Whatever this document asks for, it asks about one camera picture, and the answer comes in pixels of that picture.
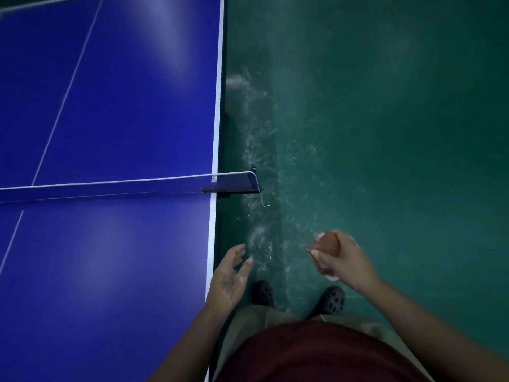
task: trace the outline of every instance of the hand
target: hand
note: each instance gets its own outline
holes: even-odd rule
[[[363,294],[380,280],[377,271],[352,236],[333,232],[341,244],[341,255],[332,257],[319,250],[312,250],[311,255],[322,266],[332,268],[343,283]]]
[[[233,269],[242,262],[244,253],[246,253],[246,244],[235,245],[230,248],[214,271],[210,282],[205,306],[213,309],[225,319],[242,299],[242,295],[246,290],[247,277],[253,268],[254,261],[250,257],[238,272]]]

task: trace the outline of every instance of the beige pants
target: beige pants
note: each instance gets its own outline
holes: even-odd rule
[[[248,306],[240,309],[233,317],[230,327],[226,332],[225,340],[221,347],[217,367],[213,380],[216,379],[228,357],[250,336],[261,330],[276,325],[293,323],[302,320],[298,316],[286,312],[280,312],[271,307]],[[433,381],[422,364],[403,343],[401,338],[392,330],[380,323],[369,321],[363,317],[345,313],[341,316],[319,315],[312,320],[321,320],[328,323],[341,324],[345,327],[371,335],[395,348],[406,356],[429,380]]]

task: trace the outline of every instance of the tattoo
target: tattoo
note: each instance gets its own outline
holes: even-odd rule
[[[227,295],[230,296],[230,299],[233,298],[233,291],[235,288],[235,275],[226,275],[220,281],[220,287],[223,289]]]

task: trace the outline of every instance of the red shirt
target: red shirt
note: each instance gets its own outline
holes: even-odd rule
[[[271,327],[248,338],[226,361],[216,382],[429,382],[388,344],[320,321]]]

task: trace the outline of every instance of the black shoe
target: black shoe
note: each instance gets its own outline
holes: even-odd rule
[[[274,291],[268,282],[259,280],[253,284],[251,289],[251,300],[253,304],[260,306],[274,307]]]
[[[306,319],[314,318],[320,314],[341,315],[345,306],[346,295],[338,286],[327,288],[320,296],[317,305]]]

